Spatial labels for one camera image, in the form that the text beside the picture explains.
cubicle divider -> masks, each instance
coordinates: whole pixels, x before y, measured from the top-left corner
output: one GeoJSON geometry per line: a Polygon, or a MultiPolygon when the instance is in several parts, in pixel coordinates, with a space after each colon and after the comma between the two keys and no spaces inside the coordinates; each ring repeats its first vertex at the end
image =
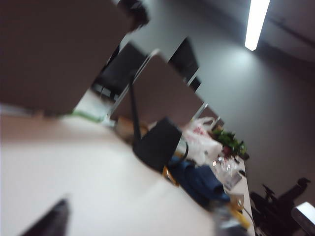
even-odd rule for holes
{"type": "Polygon", "coordinates": [[[0,102],[71,111],[129,30],[106,0],[1,3],[0,102]]]}
{"type": "MultiPolygon", "coordinates": [[[[146,124],[167,116],[175,124],[185,125],[204,104],[176,70],[156,51],[138,70],[134,80],[134,93],[139,120],[146,124]]],[[[207,110],[210,112],[205,114],[218,117],[211,109],[207,110]]],[[[128,88],[121,94],[110,114],[113,120],[119,117],[132,120],[128,88]]]]}

green object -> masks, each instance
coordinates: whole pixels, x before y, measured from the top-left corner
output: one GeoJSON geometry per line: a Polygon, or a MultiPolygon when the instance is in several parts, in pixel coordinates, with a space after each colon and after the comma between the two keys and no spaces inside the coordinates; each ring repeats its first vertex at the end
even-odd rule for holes
{"type": "Polygon", "coordinates": [[[73,111],[71,115],[72,116],[83,117],[83,118],[88,119],[88,120],[90,120],[92,122],[95,122],[95,123],[101,123],[105,119],[105,117],[95,117],[95,116],[92,116],[89,113],[86,113],[86,112],[83,112],[83,111],[78,111],[78,110],[73,111]]]}
{"type": "Polygon", "coordinates": [[[216,129],[213,131],[215,135],[215,140],[222,143],[223,146],[231,148],[231,155],[236,156],[237,154],[244,155],[246,152],[246,147],[244,141],[239,142],[235,138],[235,133],[226,132],[223,129],[216,129]]]}

plastic bag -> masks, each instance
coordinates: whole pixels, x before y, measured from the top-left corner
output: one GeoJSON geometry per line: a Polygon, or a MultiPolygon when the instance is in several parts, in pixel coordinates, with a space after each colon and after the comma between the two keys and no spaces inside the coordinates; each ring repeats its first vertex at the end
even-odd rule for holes
{"type": "Polygon", "coordinates": [[[232,189],[242,179],[237,173],[241,168],[233,158],[218,157],[210,165],[211,170],[227,189],[232,189]]]}
{"type": "Polygon", "coordinates": [[[183,137],[189,146],[188,158],[194,160],[197,165],[211,164],[222,150],[222,144],[213,140],[207,132],[211,125],[204,123],[209,121],[214,122],[215,119],[195,119],[183,128],[183,137]]]}

green plant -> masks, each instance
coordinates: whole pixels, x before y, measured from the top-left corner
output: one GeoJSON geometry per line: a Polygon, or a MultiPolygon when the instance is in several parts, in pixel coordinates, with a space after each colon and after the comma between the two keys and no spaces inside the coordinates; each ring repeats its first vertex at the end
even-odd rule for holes
{"type": "Polygon", "coordinates": [[[226,132],[223,129],[216,129],[213,131],[215,140],[222,143],[223,146],[229,147],[231,149],[231,155],[236,156],[237,154],[244,155],[246,152],[246,147],[244,141],[239,142],[235,138],[235,133],[226,132]]]}

white plastic bag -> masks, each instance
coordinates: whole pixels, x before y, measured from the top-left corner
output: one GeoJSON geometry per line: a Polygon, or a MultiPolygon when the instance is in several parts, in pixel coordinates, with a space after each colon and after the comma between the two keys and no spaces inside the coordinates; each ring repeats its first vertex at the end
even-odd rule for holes
{"type": "Polygon", "coordinates": [[[209,121],[214,122],[215,119],[213,117],[195,119],[183,128],[183,136],[189,146],[188,158],[194,160],[197,165],[212,163],[222,150],[222,144],[213,140],[207,132],[211,125],[204,123],[209,121]]]}

